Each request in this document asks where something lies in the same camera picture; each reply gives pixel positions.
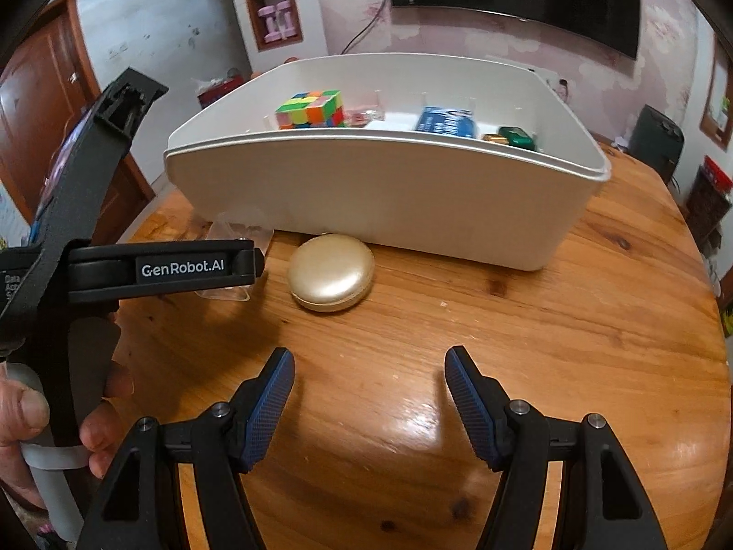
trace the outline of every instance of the white plastic bin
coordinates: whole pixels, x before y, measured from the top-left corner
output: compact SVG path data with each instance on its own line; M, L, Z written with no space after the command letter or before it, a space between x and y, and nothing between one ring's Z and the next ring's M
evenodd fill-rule
M364 128L276 130L295 93L379 100L387 120L424 105L472 109L481 132L518 126L538 152L477 139ZM170 137L166 170L205 218L536 270L611 176L543 80L508 64L411 53L302 60L248 82Z

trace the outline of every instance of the pink wallpaper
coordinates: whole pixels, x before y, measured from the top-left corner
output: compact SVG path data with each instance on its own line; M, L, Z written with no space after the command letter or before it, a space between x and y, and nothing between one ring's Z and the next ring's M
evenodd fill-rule
M320 0L331 54L376 14L382 0ZM550 69L568 82L569 105L585 126L628 136L649 104L681 123L690 95L697 24L690 0L642 0L639 58L560 29L480 12L390 8L352 49L498 56Z

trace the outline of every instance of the brown door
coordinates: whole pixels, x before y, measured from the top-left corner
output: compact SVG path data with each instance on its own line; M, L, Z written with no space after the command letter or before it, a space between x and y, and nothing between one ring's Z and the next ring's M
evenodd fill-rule
M58 0L0 75L0 179L29 223L56 152L99 92L76 0ZM153 191L128 155L112 179L94 243L115 242L152 199Z

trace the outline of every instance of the textured blue pad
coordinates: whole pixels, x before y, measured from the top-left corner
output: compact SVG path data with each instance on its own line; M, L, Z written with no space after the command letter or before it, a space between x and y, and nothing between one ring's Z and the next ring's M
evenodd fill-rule
M287 351L280 358L280 362L247 421L242 452L242 461L247 472L252 470L255 463L265 458L294 382L295 358L291 352Z
M476 457L486 461L491 468L497 467L501 456L496 448L494 421L453 350L446 354L445 371L448 389Z

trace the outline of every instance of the black cable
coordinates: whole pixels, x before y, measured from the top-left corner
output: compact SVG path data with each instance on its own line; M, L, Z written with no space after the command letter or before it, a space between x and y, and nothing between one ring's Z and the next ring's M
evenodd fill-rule
M381 16L382 11L384 10L384 7L386 5L387 5L387 0L382 0L382 4L380 5L379 10L377 10L377 13L374 15L374 18L372 18L369 21L369 24L367 26L365 26L363 29L361 29L361 31L359 33L357 33L356 37L354 37L351 41L349 41L349 45L347 45L346 47L344 47L344 50L342 51L342 53L340 55L343 55L343 54L347 53L347 51L349 49L351 49L351 47L353 47L353 45L356 44L356 40L359 37L366 36L365 34L369 31L369 29L371 29L375 25L375 23L377 22L377 20Z

